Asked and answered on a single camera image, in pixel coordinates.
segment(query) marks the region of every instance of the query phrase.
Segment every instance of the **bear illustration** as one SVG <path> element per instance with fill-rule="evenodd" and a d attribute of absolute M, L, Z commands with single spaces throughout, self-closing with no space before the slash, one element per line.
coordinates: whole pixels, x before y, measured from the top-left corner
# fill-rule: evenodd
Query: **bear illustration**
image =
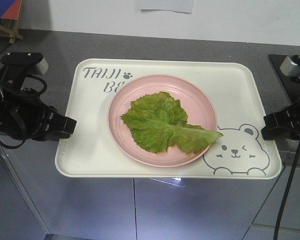
<path fill-rule="evenodd" d="M 238 129 L 219 128 L 223 133 L 202 156 L 204 162 L 213 169 L 213 174 L 253 174 L 266 175 L 270 164 L 268 153 L 258 141 L 259 132 L 251 124 L 242 124 Z"/>

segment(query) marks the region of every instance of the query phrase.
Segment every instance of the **plate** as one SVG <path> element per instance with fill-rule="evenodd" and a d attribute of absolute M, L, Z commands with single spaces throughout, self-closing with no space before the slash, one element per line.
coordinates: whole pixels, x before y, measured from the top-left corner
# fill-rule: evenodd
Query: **plate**
<path fill-rule="evenodd" d="M 107 113 L 109 131 L 119 148 L 138 162 L 163 168 L 188 164 L 198 159 L 210 146 L 199 153 L 185 153 L 177 146 L 169 147 L 166 152 L 148 152 L 135 143 L 130 129 L 120 118 L 131 108 L 131 101 L 159 92 L 167 92 L 180 100 L 181 107 L 188 114 L 188 124 L 200 125 L 207 130 L 217 129 L 215 109 L 200 88 L 180 77 L 156 74 L 132 80 L 117 92 Z"/>

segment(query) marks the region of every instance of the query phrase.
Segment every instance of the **white wall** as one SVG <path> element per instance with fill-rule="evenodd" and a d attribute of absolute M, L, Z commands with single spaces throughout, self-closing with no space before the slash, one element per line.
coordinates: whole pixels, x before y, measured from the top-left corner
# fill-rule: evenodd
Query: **white wall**
<path fill-rule="evenodd" d="M 300 46 L 300 0 L 194 0 L 192 14 L 139 0 L 23 2 L 24 29 Z"/>

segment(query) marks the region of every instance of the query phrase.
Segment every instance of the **white tray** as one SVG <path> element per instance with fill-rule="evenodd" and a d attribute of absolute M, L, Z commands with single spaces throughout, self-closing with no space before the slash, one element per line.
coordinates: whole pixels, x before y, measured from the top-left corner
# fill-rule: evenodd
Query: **white tray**
<path fill-rule="evenodd" d="M 224 134 L 197 160 L 154 167 L 131 159 L 113 141 L 109 104 L 124 84 L 153 74 L 186 79 L 206 93 Z M 271 179 L 281 171 L 274 141 L 265 141 L 265 111 L 248 68 L 237 63 L 87 59 L 75 70 L 66 115 L 77 120 L 55 156 L 68 177 Z"/>

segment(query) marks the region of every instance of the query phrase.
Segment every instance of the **red and blue object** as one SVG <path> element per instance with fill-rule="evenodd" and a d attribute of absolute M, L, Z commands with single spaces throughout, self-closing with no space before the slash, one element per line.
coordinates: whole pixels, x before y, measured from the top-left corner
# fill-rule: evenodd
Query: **red and blue object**
<path fill-rule="evenodd" d="M 0 0 L 0 18 L 18 19 L 22 0 Z"/>

